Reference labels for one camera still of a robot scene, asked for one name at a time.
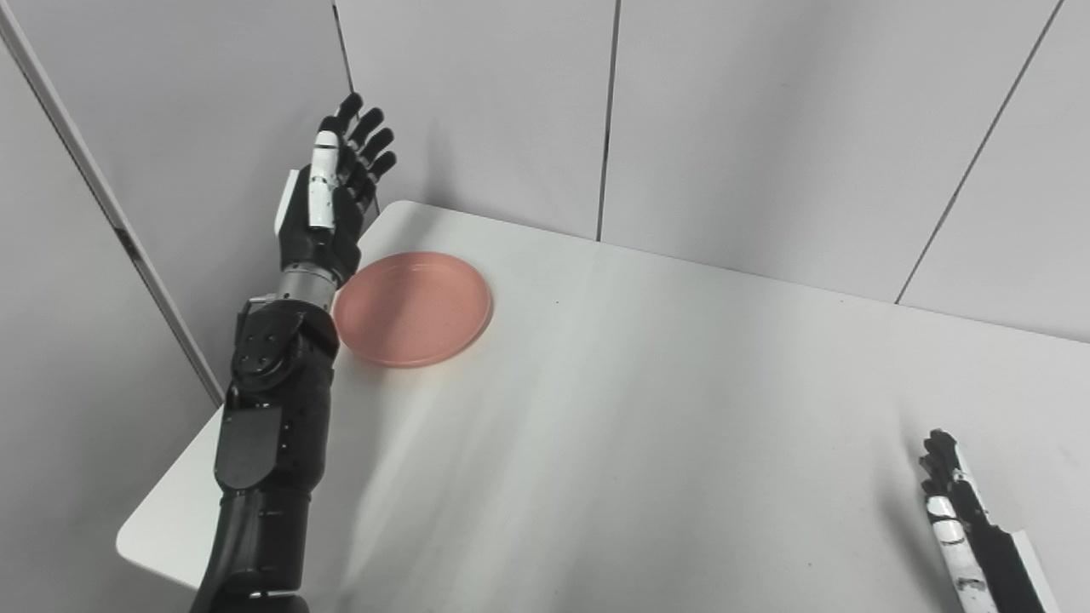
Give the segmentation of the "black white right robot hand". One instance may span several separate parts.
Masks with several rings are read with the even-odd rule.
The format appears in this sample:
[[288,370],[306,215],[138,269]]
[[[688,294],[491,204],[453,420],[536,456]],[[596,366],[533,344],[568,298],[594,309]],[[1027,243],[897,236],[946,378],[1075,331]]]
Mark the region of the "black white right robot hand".
[[924,510],[962,612],[1058,612],[1028,533],[992,520],[957,438],[934,428],[923,446]]

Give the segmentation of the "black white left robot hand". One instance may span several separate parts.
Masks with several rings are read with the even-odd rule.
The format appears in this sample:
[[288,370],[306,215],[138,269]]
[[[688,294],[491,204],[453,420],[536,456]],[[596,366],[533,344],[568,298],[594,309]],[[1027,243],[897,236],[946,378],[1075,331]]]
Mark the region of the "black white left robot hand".
[[382,108],[351,92],[323,117],[310,159],[290,171],[276,235],[283,272],[312,265],[343,284],[358,271],[359,238],[382,177],[397,163]]

